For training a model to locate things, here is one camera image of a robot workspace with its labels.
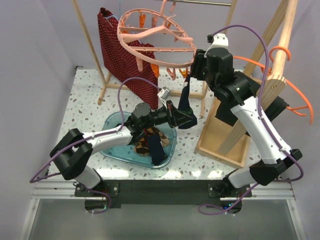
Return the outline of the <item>beige brown argyle sock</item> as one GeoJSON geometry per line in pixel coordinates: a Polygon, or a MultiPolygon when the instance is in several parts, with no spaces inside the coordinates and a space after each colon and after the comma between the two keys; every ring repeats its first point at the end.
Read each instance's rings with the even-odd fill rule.
{"type": "Polygon", "coordinates": [[[160,140],[161,140],[161,145],[163,148],[167,147],[170,143],[170,140],[168,137],[165,140],[162,140],[162,139],[160,139],[160,140]]]}

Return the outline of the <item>black multicolour argyle sock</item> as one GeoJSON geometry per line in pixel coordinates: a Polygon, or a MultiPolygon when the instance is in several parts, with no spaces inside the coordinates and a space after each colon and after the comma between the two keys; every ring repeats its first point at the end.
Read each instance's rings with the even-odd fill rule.
{"type": "Polygon", "coordinates": [[[150,154],[148,142],[145,137],[135,144],[134,151],[142,157],[146,157],[150,154]]]}

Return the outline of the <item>pink round clip hanger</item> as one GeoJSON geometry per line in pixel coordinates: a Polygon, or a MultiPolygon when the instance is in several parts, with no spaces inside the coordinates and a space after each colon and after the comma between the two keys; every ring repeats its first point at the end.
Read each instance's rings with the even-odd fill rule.
{"type": "Polygon", "coordinates": [[[165,68],[174,80],[177,72],[186,77],[192,65],[196,46],[194,39],[174,20],[177,2],[172,1],[166,13],[167,0],[161,2],[160,10],[134,8],[125,12],[117,25],[120,45],[136,58],[138,70],[142,63],[156,69],[165,68]]]}

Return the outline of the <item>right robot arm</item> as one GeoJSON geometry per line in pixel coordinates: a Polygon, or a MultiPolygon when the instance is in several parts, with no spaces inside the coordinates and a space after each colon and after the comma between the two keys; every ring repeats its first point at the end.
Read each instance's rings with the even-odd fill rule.
{"type": "Polygon", "coordinates": [[[214,96],[229,107],[245,127],[260,153],[260,161],[236,169],[223,178],[223,192],[235,196],[243,186],[267,186],[302,158],[278,134],[259,105],[253,80],[233,68],[233,55],[223,47],[197,49],[190,70],[191,77],[205,81],[214,96]]]}

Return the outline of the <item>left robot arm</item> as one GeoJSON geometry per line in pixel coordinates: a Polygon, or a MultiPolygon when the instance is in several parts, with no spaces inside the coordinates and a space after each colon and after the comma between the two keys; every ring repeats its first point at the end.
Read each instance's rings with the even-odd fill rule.
{"type": "Polygon", "coordinates": [[[153,149],[153,144],[159,144],[160,139],[148,135],[147,129],[161,124],[181,128],[193,120],[191,107],[176,108],[168,100],[161,108],[152,110],[143,102],[123,124],[109,130],[93,133],[82,133],[77,128],[69,130],[49,156],[65,180],[76,180],[92,196],[99,196],[104,184],[101,176],[87,165],[91,155],[112,147],[133,145],[142,138],[147,138],[149,148],[153,149]]]}

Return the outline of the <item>orange plastic hanger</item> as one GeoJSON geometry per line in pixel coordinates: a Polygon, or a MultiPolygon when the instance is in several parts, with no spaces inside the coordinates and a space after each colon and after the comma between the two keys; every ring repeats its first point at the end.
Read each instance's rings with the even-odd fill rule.
{"type": "MultiPolygon", "coordinates": [[[[281,51],[284,51],[286,53],[286,56],[287,56],[287,60],[290,61],[291,60],[291,52],[283,47],[283,46],[274,46],[268,53],[268,57],[269,59],[271,60],[271,62],[273,63],[274,62],[274,58],[273,58],[273,51],[275,50],[281,50],[281,51]]],[[[257,62],[253,59],[250,59],[250,58],[247,58],[247,57],[243,57],[243,56],[234,56],[235,59],[238,59],[238,60],[243,60],[243,61],[246,61],[247,63],[252,63],[254,64],[255,66],[259,66],[260,69],[261,69],[261,72],[264,73],[265,72],[265,65],[263,65],[262,63],[260,62],[257,62]]],[[[301,113],[299,112],[299,110],[303,110],[303,109],[308,109],[309,111],[309,124],[312,125],[314,123],[314,109],[313,109],[313,106],[312,104],[310,103],[310,101],[308,100],[308,98],[302,93],[302,91],[296,87],[291,81],[289,81],[288,79],[286,80],[286,83],[303,99],[303,101],[305,102],[305,106],[299,106],[299,107],[290,107],[290,106],[287,106],[286,108],[291,111],[292,113],[300,116],[300,117],[307,117],[307,114],[306,113],[301,113]]]]}

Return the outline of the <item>light blue hanger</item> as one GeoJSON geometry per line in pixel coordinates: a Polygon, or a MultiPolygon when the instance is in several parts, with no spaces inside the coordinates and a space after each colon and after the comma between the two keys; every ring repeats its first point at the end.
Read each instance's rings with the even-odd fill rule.
{"type": "Polygon", "coordinates": [[[117,21],[119,21],[121,16],[122,16],[122,0],[118,0],[118,15],[112,14],[104,17],[104,19],[109,20],[111,18],[115,18],[117,21]]]}

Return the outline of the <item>blue transparent plastic basin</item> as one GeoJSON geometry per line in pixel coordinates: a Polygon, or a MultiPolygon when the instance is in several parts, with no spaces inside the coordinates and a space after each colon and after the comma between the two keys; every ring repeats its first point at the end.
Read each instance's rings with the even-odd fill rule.
{"type": "Polygon", "coordinates": [[[142,138],[131,145],[106,148],[100,153],[111,159],[150,169],[167,165],[175,151],[177,132],[168,123],[156,125],[150,116],[144,116],[135,123],[143,127],[142,138]]]}

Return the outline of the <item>wooden clothes rack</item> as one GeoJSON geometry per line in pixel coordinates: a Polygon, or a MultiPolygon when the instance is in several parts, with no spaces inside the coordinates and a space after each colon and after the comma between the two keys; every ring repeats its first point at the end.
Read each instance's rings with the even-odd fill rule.
{"type": "Polygon", "coordinates": [[[295,0],[283,0],[279,4],[244,71],[233,67],[234,56],[228,53],[225,28],[209,36],[208,50],[199,50],[163,9],[134,8],[110,21],[107,17],[111,12],[101,9],[98,27],[108,70],[107,76],[101,76],[101,82],[106,88],[110,77],[123,82],[126,76],[134,74],[157,80],[160,67],[165,67],[172,79],[180,71],[184,79],[201,80],[202,93],[174,92],[183,104],[189,98],[204,99],[208,90],[214,93],[195,151],[233,168],[243,168],[254,135],[233,111],[249,102],[263,111],[279,113],[287,108],[285,103],[276,102],[288,82],[283,70],[291,58],[288,45],[296,8],[295,0]]]}

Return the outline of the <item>red polka dot garment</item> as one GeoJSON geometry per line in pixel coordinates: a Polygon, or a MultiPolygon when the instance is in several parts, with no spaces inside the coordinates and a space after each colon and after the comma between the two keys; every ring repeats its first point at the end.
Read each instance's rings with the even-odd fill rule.
{"type": "MultiPolygon", "coordinates": [[[[128,78],[140,77],[157,85],[158,78],[155,76],[151,64],[143,61],[143,69],[139,71],[136,56],[122,47],[117,36],[119,22],[113,17],[109,20],[104,19],[104,17],[110,15],[112,13],[103,7],[100,8],[97,15],[100,46],[105,68],[120,82],[128,78]]],[[[148,103],[153,110],[158,108],[158,91],[151,84],[142,80],[131,80],[125,85],[144,102],[148,103]]]]}

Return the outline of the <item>black garment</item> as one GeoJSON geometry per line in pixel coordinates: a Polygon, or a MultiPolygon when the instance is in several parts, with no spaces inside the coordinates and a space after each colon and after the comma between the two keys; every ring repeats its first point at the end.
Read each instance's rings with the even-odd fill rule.
{"type": "Polygon", "coordinates": [[[240,71],[213,75],[210,85],[214,95],[220,100],[215,117],[222,122],[234,126],[239,120],[246,131],[245,134],[257,138],[276,138],[280,143],[281,138],[271,123],[270,116],[258,106],[258,83],[240,71]]]}

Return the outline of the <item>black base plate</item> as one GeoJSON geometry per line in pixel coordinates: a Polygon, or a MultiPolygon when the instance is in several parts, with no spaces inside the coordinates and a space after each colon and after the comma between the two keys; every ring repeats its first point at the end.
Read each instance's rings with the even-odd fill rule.
{"type": "Polygon", "coordinates": [[[74,182],[74,196],[85,198],[86,210],[120,209],[122,205],[219,206],[222,198],[238,198],[249,188],[228,189],[223,180],[107,180],[93,190],[74,182]]]}

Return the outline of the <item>aluminium rail frame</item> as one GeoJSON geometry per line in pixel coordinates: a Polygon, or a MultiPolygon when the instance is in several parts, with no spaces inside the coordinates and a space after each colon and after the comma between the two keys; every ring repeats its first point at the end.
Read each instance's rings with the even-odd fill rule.
{"type": "Polygon", "coordinates": [[[294,192],[289,183],[258,186],[237,215],[207,216],[195,205],[124,204],[91,215],[71,182],[37,183],[22,240],[295,240],[294,192]]]}

